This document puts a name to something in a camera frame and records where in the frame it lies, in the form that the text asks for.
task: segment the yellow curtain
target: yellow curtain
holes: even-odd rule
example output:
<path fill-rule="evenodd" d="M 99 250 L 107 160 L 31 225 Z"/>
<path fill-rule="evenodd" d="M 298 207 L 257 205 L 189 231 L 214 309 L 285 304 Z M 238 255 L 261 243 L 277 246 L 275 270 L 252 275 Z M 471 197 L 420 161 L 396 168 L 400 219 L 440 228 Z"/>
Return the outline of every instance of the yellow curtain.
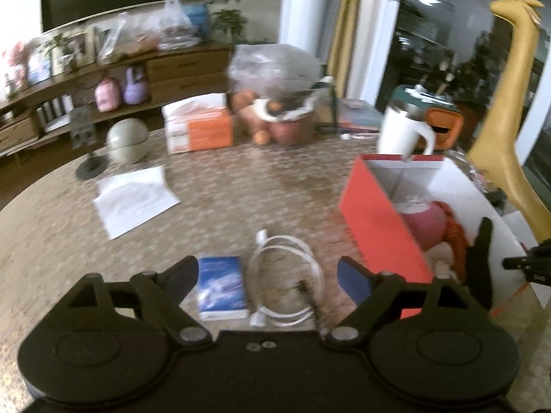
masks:
<path fill-rule="evenodd" d="M 356 36 L 359 4 L 360 0 L 341 0 L 337 26 L 331 45 L 327 71 L 330 76 L 335 78 L 335 89 L 339 98 L 343 98 L 346 93 L 354 38 Z"/>

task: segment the white pillar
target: white pillar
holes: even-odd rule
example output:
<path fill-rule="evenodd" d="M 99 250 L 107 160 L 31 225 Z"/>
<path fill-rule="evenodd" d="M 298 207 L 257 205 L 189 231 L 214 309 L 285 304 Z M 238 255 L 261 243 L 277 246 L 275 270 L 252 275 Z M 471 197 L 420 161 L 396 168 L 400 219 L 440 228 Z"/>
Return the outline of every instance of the white pillar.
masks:
<path fill-rule="evenodd" d="M 328 0 L 282 0 L 279 43 L 288 43 L 311 54 L 318 46 Z"/>

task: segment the books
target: books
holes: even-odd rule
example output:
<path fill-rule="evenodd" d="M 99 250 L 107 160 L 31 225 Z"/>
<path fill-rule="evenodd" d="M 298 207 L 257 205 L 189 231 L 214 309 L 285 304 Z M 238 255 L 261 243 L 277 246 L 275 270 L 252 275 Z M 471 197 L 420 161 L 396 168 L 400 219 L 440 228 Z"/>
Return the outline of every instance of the books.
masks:
<path fill-rule="evenodd" d="M 339 127 L 351 132 L 378 132 L 382 114 L 364 100 L 340 98 L 337 103 Z"/>
<path fill-rule="evenodd" d="M 249 316 L 238 256 L 199 258 L 197 307 L 202 320 Z"/>

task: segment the pink object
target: pink object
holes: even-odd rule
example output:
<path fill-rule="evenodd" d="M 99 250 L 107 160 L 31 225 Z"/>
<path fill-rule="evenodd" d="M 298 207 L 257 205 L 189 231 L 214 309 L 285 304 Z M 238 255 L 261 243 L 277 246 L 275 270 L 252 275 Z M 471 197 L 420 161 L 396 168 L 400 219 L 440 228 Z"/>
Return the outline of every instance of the pink object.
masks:
<path fill-rule="evenodd" d="M 121 106 L 121 90 L 112 77 L 106 77 L 100 82 L 96 87 L 95 97 L 100 112 L 110 112 Z"/>
<path fill-rule="evenodd" d="M 446 231 L 446 215 L 439 206 L 411 201 L 397 203 L 394 208 L 402 215 L 421 250 L 426 252 L 442 242 Z"/>

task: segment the photo frame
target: photo frame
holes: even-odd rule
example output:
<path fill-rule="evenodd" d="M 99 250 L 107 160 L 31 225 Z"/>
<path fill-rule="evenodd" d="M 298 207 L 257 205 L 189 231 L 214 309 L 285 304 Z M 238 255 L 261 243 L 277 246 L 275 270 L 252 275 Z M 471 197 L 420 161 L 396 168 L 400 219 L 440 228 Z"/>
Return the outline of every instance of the photo frame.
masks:
<path fill-rule="evenodd" d="M 35 85 L 52 77 L 52 56 L 44 54 L 40 48 L 34 49 L 29 55 L 27 82 Z"/>
<path fill-rule="evenodd" d="M 103 30 L 100 28 L 94 29 L 94 45 L 95 45 L 95 55 L 96 57 L 100 54 L 101 48 L 105 45 L 107 37 L 111 30 Z"/>
<path fill-rule="evenodd" d="M 94 32 L 94 27 L 90 26 L 64 33 L 71 52 L 75 54 L 77 67 L 90 65 L 96 61 Z M 54 48 L 52 51 L 52 72 L 54 75 L 63 72 L 62 53 L 59 48 Z"/>

